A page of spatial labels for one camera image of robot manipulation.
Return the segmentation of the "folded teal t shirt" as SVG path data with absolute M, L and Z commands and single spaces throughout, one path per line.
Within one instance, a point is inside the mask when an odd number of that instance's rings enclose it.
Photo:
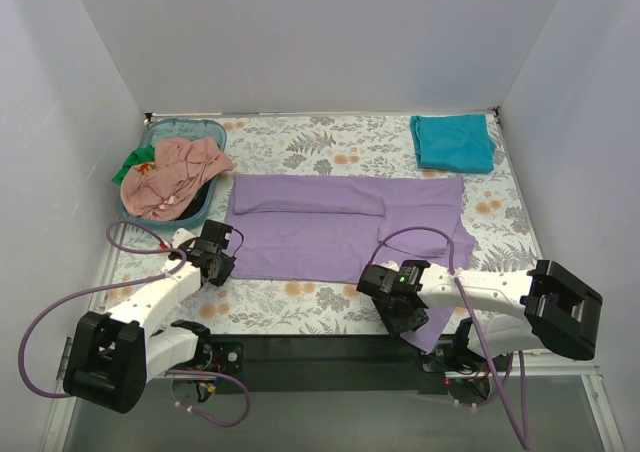
M 464 174 L 494 170 L 496 146 L 485 115 L 412 116 L 409 127 L 419 168 Z

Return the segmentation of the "purple t shirt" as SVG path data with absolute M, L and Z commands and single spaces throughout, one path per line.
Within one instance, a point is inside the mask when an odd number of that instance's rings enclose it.
M 235 279 L 354 284 L 369 258 L 469 266 L 462 178 L 239 175 L 225 221 Z

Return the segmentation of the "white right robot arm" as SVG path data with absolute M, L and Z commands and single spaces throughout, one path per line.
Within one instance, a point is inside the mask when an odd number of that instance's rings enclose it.
M 529 271 L 456 273 L 426 261 L 370 264 L 356 289 L 373 300 L 392 336 L 418 331 L 437 309 L 493 313 L 479 328 L 460 323 L 452 355 L 464 369 L 534 349 L 576 361 L 595 356 L 603 298 L 554 261 L 540 260 Z

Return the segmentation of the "pink t shirt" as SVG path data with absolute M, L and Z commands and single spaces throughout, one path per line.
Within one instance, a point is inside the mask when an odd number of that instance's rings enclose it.
M 208 136 L 175 137 L 154 146 L 154 160 L 129 169 L 121 187 L 125 210 L 151 221 L 177 219 L 204 184 L 234 168 L 232 160 Z

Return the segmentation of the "floral table mat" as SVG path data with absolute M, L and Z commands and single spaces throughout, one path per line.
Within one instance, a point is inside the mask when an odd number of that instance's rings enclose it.
M 532 266 L 541 252 L 498 119 L 486 117 L 494 168 L 465 177 L 463 223 L 482 271 Z M 406 116 L 234 117 L 222 120 L 236 173 L 433 179 L 416 164 Z M 370 299 L 342 283 L 230 280 L 205 286 L 170 313 L 215 333 L 380 334 Z

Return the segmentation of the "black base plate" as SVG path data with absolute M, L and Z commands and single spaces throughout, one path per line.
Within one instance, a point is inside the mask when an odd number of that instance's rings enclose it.
M 446 375 L 488 383 L 484 359 L 447 335 L 425 353 L 386 335 L 212 335 L 194 367 L 227 373 L 251 392 L 417 391 L 443 395 Z

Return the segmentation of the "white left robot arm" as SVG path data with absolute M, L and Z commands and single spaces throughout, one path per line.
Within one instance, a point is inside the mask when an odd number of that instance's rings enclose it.
M 64 391 L 126 413 L 150 380 L 173 368 L 187 373 L 240 372 L 241 343 L 217 342 L 197 322 L 163 323 L 203 285 L 226 281 L 236 260 L 225 252 L 233 232 L 232 226 L 212 220 L 205 221 L 199 235 L 177 230 L 158 280 L 102 314 L 86 313 L 76 327 Z

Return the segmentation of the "blue plastic basket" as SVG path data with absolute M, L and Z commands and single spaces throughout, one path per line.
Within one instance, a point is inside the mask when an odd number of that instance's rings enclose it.
M 221 151 L 225 151 L 227 143 L 227 132 L 221 124 L 214 120 L 168 118 L 151 124 L 143 133 L 139 142 L 139 147 L 144 148 L 154 146 L 160 140 L 174 137 L 186 138 L 189 140 L 211 137 Z M 217 178 L 213 178 L 209 182 L 205 183 L 201 191 L 197 194 L 197 197 L 191 202 L 178 219 L 172 221 L 154 221 L 134 217 L 126 211 L 121 199 L 118 199 L 117 201 L 119 217 L 123 220 L 139 223 L 144 227 L 153 229 L 154 231 L 171 231 L 178 228 L 196 228 L 201 226 L 208 217 L 217 183 Z

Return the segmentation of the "green t shirt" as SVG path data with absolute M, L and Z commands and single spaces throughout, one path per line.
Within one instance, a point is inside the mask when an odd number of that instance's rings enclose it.
M 114 177 L 111 179 L 111 182 L 116 185 L 120 185 L 124 180 L 126 174 L 133 166 L 153 162 L 154 160 L 155 149 L 152 145 L 140 147 L 133 150 L 124 160 L 120 170 L 114 175 Z

